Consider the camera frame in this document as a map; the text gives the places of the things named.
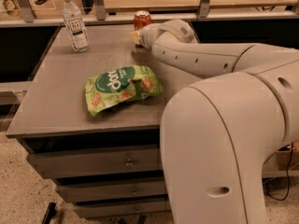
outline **bottle label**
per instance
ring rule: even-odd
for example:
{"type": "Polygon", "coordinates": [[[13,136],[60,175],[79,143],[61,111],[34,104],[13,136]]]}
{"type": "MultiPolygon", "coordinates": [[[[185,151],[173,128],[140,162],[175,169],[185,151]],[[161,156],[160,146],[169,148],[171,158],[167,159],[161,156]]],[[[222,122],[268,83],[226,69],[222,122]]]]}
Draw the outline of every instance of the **bottle label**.
{"type": "Polygon", "coordinates": [[[69,19],[66,21],[68,28],[73,37],[76,48],[84,48],[88,46],[86,35],[83,32],[83,24],[80,18],[69,19]]]}

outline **cable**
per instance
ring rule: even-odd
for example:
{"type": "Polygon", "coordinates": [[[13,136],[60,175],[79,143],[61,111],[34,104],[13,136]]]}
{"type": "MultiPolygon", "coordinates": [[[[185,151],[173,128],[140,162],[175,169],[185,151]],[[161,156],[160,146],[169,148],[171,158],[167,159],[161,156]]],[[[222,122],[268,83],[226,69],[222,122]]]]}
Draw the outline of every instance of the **cable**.
{"type": "Polygon", "coordinates": [[[288,188],[287,188],[287,193],[286,195],[280,199],[280,198],[276,198],[274,197],[273,195],[271,195],[270,193],[265,193],[264,195],[266,196],[269,196],[270,198],[273,198],[277,201],[285,201],[287,199],[287,197],[289,196],[289,192],[290,192],[290,185],[291,185],[291,180],[290,180],[290,176],[289,176],[289,168],[290,168],[290,164],[291,164],[291,161],[292,161],[292,153],[293,153],[293,142],[291,144],[291,154],[290,154],[290,159],[289,159],[289,162],[288,162],[288,165],[287,165],[287,168],[286,168],[286,173],[287,173],[287,178],[288,178],[288,188]]]}

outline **gray cabinet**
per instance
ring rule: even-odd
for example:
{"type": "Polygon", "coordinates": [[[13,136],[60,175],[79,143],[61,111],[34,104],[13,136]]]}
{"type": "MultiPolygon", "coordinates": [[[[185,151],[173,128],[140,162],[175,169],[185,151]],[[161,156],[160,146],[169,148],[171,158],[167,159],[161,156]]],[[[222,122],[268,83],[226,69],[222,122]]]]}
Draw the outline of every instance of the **gray cabinet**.
{"type": "Polygon", "coordinates": [[[80,217],[170,210],[160,155],[160,120],[178,91],[200,80],[156,61],[129,40],[133,25],[87,28],[91,48],[74,53],[65,28],[57,34],[7,130],[27,160],[80,217]],[[95,118],[87,110],[89,77],[146,65],[160,79],[158,97],[111,107],[95,118]]]}

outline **drawer front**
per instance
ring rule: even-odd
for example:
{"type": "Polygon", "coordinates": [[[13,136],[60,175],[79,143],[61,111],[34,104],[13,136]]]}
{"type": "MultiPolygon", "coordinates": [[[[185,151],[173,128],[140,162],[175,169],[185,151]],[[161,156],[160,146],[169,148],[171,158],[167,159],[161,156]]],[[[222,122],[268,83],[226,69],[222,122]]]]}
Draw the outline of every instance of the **drawer front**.
{"type": "Polygon", "coordinates": [[[115,205],[88,205],[88,206],[75,206],[74,212],[81,218],[88,217],[112,217],[121,215],[145,214],[150,212],[163,212],[170,211],[169,201],[164,199],[140,202],[140,203],[122,203],[115,205]]]}
{"type": "Polygon", "coordinates": [[[138,182],[132,182],[131,180],[125,182],[114,182],[105,185],[91,183],[84,185],[58,186],[56,191],[67,203],[137,198],[167,194],[165,182],[157,179],[144,179],[142,182],[140,180],[138,180],[138,182]]]}
{"type": "Polygon", "coordinates": [[[43,178],[64,178],[162,170],[156,145],[29,154],[43,178]]]}

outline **cabinet top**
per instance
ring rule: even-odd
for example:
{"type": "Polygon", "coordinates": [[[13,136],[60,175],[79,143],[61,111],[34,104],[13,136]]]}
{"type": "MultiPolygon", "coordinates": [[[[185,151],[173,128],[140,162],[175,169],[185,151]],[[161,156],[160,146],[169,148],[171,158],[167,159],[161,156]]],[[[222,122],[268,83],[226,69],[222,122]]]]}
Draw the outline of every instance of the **cabinet top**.
{"type": "Polygon", "coordinates": [[[8,137],[37,137],[158,128],[164,107],[182,88],[200,80],[158,62],[150,51],[129,40],[133,25],[89,26],[90,49],[75,53],[62,28],[40,65],[29,91],[7,130],[8,137]],[[120,104],[90,115],[85,83],[120,67],[150,67],[161,80],[159,97],[120,104]]]}

